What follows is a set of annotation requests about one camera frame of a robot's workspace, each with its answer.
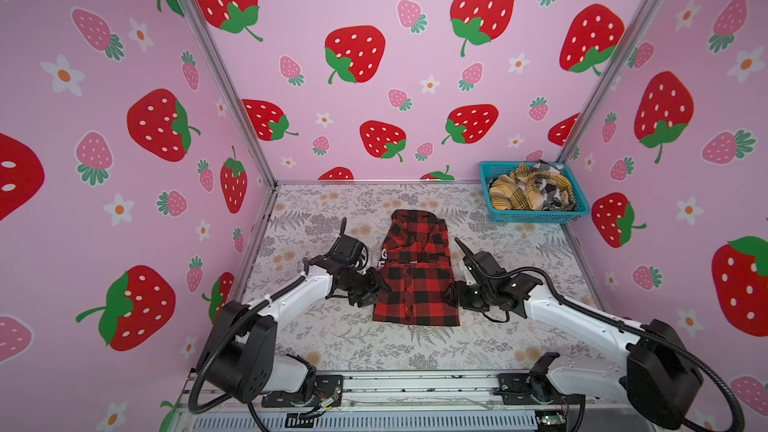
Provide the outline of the red black plaid shirt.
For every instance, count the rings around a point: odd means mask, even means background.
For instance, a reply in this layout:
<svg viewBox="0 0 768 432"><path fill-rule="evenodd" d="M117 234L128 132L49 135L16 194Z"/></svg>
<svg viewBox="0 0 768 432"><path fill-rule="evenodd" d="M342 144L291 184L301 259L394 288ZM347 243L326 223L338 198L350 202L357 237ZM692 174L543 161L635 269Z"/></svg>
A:
<svg viewBox="0 0 768 432"><path fill-rule="evenodd" d="M406 326L457 327L458 309L445 294L454 283L444 220L424 210L398 209L381 248L378 272L391 291L372 320Z"/></svg>

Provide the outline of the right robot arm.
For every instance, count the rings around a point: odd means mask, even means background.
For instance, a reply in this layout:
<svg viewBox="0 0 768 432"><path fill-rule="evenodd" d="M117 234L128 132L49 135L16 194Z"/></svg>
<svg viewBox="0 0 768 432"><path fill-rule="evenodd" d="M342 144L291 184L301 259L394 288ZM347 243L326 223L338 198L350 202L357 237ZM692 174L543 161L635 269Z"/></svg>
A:
<svg viewBox="0 0 768 432"><path fill-rule="evenodd" d="M467 251L463 261L474 281L456 281L448 288L444 297L450 306L482 315L497 307L507 317L552 326L603 354L601 360L544 354L527 378L526 389L536 402L592 396L630 405L665 429L683 425L703 377L670 326L658 320L624 320L579 305L536 267L507 271L485 251Z"/></svg>

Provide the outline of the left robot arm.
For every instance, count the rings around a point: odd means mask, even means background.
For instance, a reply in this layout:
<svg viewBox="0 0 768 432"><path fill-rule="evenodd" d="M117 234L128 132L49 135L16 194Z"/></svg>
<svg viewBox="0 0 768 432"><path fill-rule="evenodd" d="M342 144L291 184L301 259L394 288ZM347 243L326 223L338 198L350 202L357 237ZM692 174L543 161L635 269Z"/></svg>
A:
<svg viewBox="0 0 768 432"><path fill-rule="evenodd" d="M273 394L300 406L315 401L317 368L296 355L277 355L278 329L320 300L340 297L364 308L391 292L368 265L365 244L340 234L328 252L304 259L299 275L280 290L223 306L196 366L188 410L205 413L230 399L251 405Z"/></svg>

